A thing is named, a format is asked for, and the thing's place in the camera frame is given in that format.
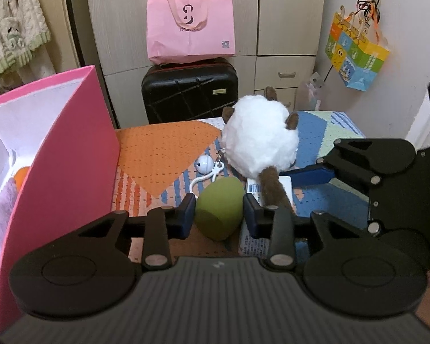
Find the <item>green egg-shaped sponge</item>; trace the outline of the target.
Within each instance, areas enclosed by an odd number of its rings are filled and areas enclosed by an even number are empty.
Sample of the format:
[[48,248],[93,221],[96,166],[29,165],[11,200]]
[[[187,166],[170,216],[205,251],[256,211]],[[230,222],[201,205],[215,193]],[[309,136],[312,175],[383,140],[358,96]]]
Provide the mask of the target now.
[[198,197],[194,224],[209,239],[227,239],[243,219],[244,194],[244,187],[238,178],[217,179]]

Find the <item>white brown plush cat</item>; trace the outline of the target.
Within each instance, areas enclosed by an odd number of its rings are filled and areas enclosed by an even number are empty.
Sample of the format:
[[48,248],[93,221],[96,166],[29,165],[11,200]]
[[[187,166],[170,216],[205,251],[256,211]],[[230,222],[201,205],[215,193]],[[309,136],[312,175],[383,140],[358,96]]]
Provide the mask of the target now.
[[240,175],[260,185],[262,205],[293,211],[279,181],[297,160],[299,116],[278,101],[268,86],[262,95],[245,95],[222,111],[224,159]]

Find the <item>orange egg-shaped sponge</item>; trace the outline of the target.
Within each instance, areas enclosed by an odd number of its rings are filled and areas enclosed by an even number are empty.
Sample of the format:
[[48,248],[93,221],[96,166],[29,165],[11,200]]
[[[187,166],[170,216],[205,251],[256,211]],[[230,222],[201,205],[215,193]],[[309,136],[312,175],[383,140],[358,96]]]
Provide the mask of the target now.
[[25,166],[17,170],[17,172],[14,174],[14,181],[16,183],[17,190],[20,190],[22,188],[22,185],[26,179],[29,170],[30,167]]

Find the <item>small white wipes packet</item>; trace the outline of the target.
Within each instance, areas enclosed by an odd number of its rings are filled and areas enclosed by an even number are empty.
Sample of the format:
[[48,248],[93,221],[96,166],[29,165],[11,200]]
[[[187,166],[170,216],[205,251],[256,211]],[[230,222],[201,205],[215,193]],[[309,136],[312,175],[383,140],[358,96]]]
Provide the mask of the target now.
[[253,179],[246,181],[245,189],[239,255],[263,259],[274,267],[290,268],[296,261],[295,213],[282,204],[265,206],[262,187]]

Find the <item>colourful patchwork table mat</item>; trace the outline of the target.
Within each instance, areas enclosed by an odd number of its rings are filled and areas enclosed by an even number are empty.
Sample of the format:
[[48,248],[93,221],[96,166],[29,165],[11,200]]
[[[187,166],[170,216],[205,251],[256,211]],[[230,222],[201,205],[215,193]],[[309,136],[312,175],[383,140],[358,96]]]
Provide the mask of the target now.
[[[213,169],[219,179],[236,176],[228,164],[218,162],[223,127],[222,119],[210,118],[117,130],[120,154],[112,209],[142,216],[154,207],[178,206],[187,192],[200,194],[210,185]],[[337,138],[363,136],[346,114],[332,111],[301,112],[298,131],[298,168],[329,153]],[[367,226],[367,197],[337,179],[287,194],[300,216],[327,210],[358,228]]]

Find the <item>clear plastic bag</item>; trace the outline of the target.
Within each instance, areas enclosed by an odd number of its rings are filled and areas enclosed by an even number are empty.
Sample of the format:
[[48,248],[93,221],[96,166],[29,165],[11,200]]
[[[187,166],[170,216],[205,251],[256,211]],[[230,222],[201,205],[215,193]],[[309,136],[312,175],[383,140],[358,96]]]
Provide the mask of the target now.
[[294,109],[298,111],[317,111],[320,109],[325,95],[325,82],[319,73],[297,87]]

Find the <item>colourful paper gift bag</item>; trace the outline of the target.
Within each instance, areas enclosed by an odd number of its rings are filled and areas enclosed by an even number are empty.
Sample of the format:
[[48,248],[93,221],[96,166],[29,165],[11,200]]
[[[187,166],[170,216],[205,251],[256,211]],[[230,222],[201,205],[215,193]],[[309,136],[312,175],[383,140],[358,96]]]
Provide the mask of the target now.
[[347,88],[366,92],[390,54],[377,12],[370,9],[365,18],[342,6],[333,16],[325,53]]

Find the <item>pink cardboard box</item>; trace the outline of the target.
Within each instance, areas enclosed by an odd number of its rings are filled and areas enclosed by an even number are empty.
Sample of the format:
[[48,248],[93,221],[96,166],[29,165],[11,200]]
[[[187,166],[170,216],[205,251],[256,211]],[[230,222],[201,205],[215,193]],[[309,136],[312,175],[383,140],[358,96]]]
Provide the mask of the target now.
[[19,317],[8,278],[26,253],[110,211],[119,141],[94,67],[0,95],[0,193],[22,167],[0,258],[0,332]]

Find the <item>black suitcase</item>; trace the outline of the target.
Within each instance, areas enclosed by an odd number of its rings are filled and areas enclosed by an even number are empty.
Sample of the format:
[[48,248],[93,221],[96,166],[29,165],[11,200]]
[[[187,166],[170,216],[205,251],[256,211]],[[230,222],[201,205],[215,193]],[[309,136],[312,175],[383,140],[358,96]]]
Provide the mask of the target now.
[[238,100],[238,76],[223,58],[154,65],[141,92],[150,124],[218,117]]

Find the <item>beige wooden wardrobe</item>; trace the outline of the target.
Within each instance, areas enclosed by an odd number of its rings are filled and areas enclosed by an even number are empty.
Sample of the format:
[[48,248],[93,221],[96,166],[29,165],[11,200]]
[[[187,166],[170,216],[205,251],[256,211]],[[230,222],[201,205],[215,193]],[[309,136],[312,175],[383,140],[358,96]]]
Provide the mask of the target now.
[[151,66],[147,50],[172,31],[169,50],[192,59],[207,53],[196,35],[214,37],[238,74],[241,95],[272,86],[293,106],[297,87],[314,69],[324,0],[39,0],[58,72],[93,65],[116,127],[148,122],[141,82]]

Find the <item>pink tote bag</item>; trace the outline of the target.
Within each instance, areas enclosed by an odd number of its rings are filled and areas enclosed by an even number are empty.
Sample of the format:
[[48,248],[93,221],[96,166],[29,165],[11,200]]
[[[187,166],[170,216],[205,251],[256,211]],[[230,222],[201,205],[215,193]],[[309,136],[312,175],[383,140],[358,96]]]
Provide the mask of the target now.
[[146,50],[154,64],[235,55],[233,0],[147,0]]

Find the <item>cream knitted cardigan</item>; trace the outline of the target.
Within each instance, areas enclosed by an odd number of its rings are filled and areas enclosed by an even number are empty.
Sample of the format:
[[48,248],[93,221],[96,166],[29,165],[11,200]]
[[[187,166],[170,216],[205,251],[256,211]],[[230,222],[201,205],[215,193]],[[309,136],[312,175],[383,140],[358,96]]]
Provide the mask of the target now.
[[31,63],[51,41],[38,0],[0,0],[0,77]]

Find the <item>black clothes rack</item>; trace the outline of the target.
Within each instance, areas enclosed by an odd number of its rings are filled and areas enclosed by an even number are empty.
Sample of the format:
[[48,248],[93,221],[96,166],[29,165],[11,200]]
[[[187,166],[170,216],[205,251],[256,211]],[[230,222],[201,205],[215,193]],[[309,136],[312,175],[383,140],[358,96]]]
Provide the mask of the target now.
[[66,5],[77,60],[81,67],[87,65],[95,66],[113,127],[118,128],[116,113],[101,69],[88,0],[66,0]]

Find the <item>white bell keychain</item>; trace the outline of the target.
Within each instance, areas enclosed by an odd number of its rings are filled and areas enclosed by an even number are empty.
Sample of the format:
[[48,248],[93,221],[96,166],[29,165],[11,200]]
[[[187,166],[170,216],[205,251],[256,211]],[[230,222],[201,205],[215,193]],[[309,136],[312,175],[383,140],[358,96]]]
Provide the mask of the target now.
[[194,186],[208,179],[213,183],[218,174],[224,170],[224,163],[220,159],[212,159],[209,155],[200,155],[196,160],[196,171],[200,174],[189,185],[189,191],[194,194]]

